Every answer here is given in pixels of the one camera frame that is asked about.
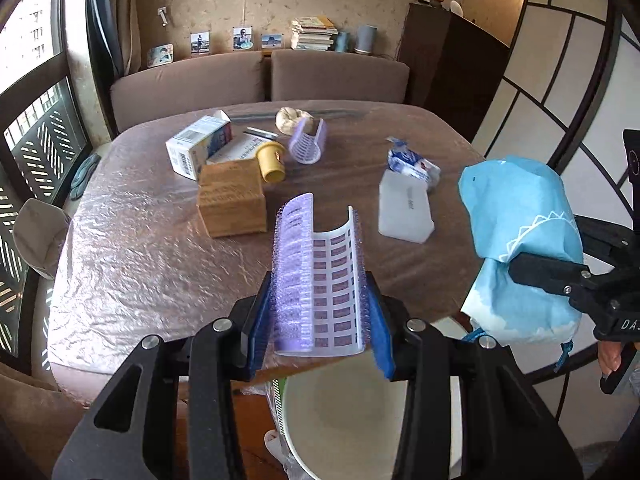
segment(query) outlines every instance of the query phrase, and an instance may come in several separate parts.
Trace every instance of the white bowl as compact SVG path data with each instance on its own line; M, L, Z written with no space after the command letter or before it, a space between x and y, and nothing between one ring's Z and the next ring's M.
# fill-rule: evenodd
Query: white bowl
M434 324L460 338L451 319ZM391 478L402 430L406 382L391 383L371 351L287 379L284 435L298 463L316 480ZM460 384L451 378L451 457L462 456Z

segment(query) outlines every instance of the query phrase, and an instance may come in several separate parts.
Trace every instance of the blue slipper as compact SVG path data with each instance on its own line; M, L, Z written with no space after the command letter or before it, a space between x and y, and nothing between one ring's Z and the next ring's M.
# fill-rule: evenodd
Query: blue slipper
M96 155L94 153L80 164L78 171L76 171L76 174L71 181L71 192L69 193L70 200L78 200L82 195L84 195L84 190L86 189L87 184L89 184L89 179L91 179L92 174L94 174L95 168L98 167L99 162L100 155Z
M98 162L100 162L100 155L98 155L97 153L89 155L85 160L83 160L82 164L80 164L80 166L78 167L73 180L71 181L71 189L80 186L82 181L85 179L86 174L88 173L89 167L94 167L94 170L91 172L93 173L95 171L95 167L98 165Z

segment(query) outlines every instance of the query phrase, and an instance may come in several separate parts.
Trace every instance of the screw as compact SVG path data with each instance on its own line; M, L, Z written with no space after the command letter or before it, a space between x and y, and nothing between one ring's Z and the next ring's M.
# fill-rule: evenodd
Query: screw
M482 336L480 336L478 338L478 344L482 348L486 348L487 350L491 350L492 348L495 348L495 346L497 345L497 342L490 335L482 335Z
M142 348L149 350L158 346L160 338L157 335L148 335L142 340Z
M406 322L406 327L411 332L422 332L427 328L427 324L421 319L413 318Z
M216 332L226 332L229 330L234 324L227 317L221 317L213 322L213 330Z

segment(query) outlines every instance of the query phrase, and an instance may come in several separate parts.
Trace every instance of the purple hair roller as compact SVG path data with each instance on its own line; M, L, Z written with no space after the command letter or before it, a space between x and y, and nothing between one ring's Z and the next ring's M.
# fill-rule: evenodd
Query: purple hair roller
M326 122L320 119L318 130L312 136L305 133L305 126L308 120L305 119L298 123L289 141L289 153L294 160L301 164L315 164L320 160L326 142Z
M286 356L345 356L370 339L369 300L358 216L315 233L313 195L278 213L273 244L271 307L274 348Z

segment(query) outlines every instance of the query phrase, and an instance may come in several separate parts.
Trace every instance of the photo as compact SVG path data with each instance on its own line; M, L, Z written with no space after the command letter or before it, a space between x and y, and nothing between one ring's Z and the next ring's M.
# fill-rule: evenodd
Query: photo
M284 35L281 33L271 33L262 35L262 48L265 50L272 50L274 48L282 48L284 44Z
M148 68L166 65L174 60L174 46L169 43L149 49L146 54L146 66Z
M234 27L234 50L251 50L251 27Z
M191 55L199 56L209 53L209 31L196 32L191 35Z

